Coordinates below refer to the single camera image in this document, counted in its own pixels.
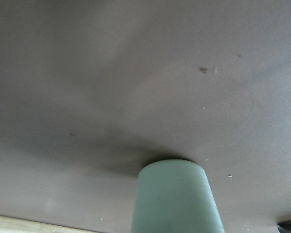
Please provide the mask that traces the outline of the green cup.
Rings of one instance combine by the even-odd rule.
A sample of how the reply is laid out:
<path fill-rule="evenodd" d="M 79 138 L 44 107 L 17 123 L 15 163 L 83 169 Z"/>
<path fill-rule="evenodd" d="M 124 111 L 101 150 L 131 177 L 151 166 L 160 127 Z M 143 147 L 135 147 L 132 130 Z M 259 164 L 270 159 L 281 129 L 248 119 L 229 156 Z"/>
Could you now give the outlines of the green cup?
<path fill-rule="evenodd" d="M 133 233 L 223 233 L 206 173 L 197 163 L 168 159 L 137 178 Z"/>

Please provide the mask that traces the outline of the wooden cutting board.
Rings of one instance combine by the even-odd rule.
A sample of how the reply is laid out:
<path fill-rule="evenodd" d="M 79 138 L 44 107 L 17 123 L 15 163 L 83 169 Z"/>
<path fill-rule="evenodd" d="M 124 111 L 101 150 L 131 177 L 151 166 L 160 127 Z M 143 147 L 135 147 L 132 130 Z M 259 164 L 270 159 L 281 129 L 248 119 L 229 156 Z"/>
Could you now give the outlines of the wooden cutting board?
<path fill-rule="evenodd" d="M 0 233 L 92 233 L 92 231 L 0 216 Z"/>

